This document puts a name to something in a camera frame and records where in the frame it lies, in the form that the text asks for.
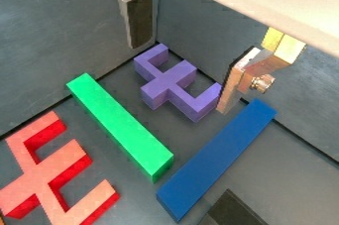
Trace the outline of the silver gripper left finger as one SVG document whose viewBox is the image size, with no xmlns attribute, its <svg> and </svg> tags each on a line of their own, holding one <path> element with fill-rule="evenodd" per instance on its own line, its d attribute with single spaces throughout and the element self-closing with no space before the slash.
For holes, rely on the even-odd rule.
<svg viewBox="0 0 339 225">
<path fill-rule="evenodd" d="M 119 0 L 129 45 L 143 46 L 153 38 L 153 0 Z"/>
</svg>

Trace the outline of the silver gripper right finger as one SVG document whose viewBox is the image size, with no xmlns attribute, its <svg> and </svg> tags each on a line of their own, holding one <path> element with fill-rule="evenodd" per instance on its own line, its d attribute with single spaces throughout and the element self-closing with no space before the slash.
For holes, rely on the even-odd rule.
<svg viewBox="0 0 339 225">
<path fill-rule="evenodd" d="M 230 68 L 218 111 L 227 114 L 250 89 L 266 93 L 274 84 L 271 74 L 291 66 L 306 49 L 306 43 L 289 34 L 269 28 L 262 40 L 262 49 L 253 47 L 237 59 Z"/>
</svg>

